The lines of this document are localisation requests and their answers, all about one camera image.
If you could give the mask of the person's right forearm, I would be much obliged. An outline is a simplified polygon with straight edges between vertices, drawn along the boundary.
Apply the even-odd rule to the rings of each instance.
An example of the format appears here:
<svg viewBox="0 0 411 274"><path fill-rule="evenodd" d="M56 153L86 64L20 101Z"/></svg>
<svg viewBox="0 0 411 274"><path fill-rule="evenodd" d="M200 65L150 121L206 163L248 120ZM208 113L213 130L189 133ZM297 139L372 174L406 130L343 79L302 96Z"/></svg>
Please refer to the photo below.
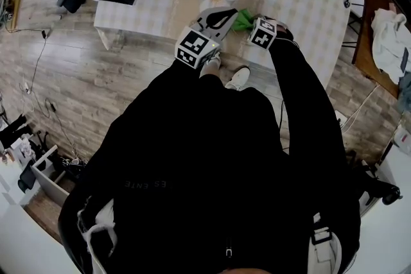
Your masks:
<svg viewBox="0 0 411 274"><path fill-rule="evenodd" d="M306 61L290 30L278 24L277 35L269 47L284 100L309 99L325 93L314 70Z"/></svg>

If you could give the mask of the person's left forearm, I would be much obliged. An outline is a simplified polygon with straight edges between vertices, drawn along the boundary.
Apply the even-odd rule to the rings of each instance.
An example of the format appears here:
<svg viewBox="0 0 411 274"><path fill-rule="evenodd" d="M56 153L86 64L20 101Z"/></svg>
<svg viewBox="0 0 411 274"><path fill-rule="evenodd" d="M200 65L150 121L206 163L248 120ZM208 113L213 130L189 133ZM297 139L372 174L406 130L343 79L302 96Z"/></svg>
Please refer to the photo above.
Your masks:
<svg viewBox="0 0 411 274"><path fill-rule="evenodd" d="M166 81L171 87L186 88L196 82L200 77L201 68L194 69L179 60L175 60L172 65L164 71Z"/></svg>

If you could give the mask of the white open cabinet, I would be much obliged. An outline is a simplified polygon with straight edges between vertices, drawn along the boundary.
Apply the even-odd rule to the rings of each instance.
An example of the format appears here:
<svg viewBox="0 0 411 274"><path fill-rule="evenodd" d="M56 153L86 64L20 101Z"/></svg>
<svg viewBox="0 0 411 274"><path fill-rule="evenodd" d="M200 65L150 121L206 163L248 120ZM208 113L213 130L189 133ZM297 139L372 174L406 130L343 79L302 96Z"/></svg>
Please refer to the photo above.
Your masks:
<svg viewBox="0 0 411 274"><path fill-rule="evenodd" d="M31 167L35 178L40 184L45 194L62 207L69 196L69 192L63 189L58 183L65 176L65 171L59 172L55 169L52 156L57 155L58 146L52 146L43 154Z"/></svg>

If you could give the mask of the black swivel chair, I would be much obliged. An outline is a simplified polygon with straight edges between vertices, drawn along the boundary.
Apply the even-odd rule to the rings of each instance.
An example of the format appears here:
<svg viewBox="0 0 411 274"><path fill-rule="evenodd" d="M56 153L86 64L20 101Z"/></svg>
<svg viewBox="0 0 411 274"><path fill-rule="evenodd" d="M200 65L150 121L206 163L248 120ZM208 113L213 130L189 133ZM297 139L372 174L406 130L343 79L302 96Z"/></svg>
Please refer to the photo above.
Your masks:
<svg viewBox="0 0 411 274"><path fill-rule="evenodd" d="M351 166L351 180L356 197L361 200L362 207L371 206L375 201L381 200L384 205L391 205L402 199L398 186L382 180L375 165L369 165L364 160L355 156L349 161Z"/></svg>

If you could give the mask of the white garment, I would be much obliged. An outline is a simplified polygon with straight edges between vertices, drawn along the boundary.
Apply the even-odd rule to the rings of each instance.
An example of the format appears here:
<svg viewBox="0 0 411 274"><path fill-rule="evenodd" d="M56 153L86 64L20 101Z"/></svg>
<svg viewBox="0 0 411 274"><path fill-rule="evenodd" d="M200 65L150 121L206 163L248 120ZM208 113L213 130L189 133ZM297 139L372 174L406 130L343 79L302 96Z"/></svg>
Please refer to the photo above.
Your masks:
<svg viewBox="0 0 411 274"><path fill-rule="evenodd" d="M376 67L387 73L398 84L406 72L411 72L411 31L405 26L407 18L402 13L378 9L371 23L373 30L372 57ZM408 49L407 69L400 65L404 48Z"/></svg>

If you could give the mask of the brown wooden side table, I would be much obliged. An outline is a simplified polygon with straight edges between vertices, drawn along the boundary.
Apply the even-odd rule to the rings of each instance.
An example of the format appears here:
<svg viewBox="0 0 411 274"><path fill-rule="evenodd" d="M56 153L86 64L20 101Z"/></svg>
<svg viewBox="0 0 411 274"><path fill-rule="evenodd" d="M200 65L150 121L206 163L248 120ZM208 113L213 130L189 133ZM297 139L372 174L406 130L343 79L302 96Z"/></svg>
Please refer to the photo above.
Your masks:
<svg viewBox="0 0 411 274"><path fill-rule="evenodd" d="M387 73L379 70L376 67L372 57L373 30L371 28L371 23L374 19L375 11L380 8L391 10L396 14L402 13L405 15L396 4L395 0L365 0L362 23L354 52L353 64L361 70L367 78L375 81L392 96L398 98L399 84L393 83ZM405 26L409 31L411 31L411 17L405 17L407 18Z"/></svg>

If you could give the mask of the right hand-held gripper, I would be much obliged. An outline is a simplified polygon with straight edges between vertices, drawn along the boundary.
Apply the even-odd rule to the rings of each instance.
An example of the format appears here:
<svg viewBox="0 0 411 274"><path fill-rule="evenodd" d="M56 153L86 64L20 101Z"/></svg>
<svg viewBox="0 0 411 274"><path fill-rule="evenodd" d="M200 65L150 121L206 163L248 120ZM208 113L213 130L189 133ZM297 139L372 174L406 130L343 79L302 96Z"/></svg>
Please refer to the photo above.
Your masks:
<svg viewBox="0 0 411 274"><path fill-rule="evenodd" d="M268 50L277 36L277 21L258 17L249 35L249 44Z"/></svg>

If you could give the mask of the green cloth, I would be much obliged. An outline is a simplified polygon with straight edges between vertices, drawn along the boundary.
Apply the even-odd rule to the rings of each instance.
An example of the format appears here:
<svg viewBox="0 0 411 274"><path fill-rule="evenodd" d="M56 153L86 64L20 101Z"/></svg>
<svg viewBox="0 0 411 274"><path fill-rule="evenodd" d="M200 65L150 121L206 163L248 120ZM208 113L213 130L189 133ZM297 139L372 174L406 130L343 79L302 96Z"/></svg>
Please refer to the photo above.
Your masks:
<svg viewBox="0 0 411 274"><path fill-rule="evenodd" d="M256 17L245 8L238 12L238 16L231 26L231 30L235 32L251 32L254 29L254 21Z"/></svg>

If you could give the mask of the grey garment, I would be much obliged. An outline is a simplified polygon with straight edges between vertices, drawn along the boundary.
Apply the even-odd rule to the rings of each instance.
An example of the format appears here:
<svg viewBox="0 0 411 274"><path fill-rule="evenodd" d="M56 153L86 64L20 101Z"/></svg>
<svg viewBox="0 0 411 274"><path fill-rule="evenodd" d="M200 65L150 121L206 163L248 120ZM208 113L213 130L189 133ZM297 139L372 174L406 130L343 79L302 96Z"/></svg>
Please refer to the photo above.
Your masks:
<svg viewBox="0 0 411 274"><path fill-rule="evenodd" d="M411 112L411 72L406 72L399 81L397 106L400 112Z"/></svg>

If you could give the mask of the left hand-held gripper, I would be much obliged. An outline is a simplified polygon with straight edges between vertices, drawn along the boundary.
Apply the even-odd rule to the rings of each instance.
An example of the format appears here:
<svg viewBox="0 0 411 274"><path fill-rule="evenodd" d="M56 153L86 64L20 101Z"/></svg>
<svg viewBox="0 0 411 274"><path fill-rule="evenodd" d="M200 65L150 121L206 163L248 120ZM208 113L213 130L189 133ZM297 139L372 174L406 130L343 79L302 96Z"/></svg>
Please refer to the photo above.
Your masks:
<svg viewBox="0 0 411 274"><path fill-rule="evenodd" d="M175 58L190 68L198 69L221 48L238 15L235 8L207 8L186 26L175 44Z"/></svg>

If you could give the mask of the person's black jacket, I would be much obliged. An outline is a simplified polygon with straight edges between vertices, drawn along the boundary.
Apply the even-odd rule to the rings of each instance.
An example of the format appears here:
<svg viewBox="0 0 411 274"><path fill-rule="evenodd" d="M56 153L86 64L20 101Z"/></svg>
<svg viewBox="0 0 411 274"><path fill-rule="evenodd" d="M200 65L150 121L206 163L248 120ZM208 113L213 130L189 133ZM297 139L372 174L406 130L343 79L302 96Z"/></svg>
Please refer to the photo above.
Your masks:
<svg viewBox="0 0 411 274"><path fill-rule="evenodd" d="M62 244L81 274L308 274L320 245L344 272L361 219L340 125L326 91L284 103L288 151L255 88L208 74L178 89L158 75L62 207Z"/></svg>

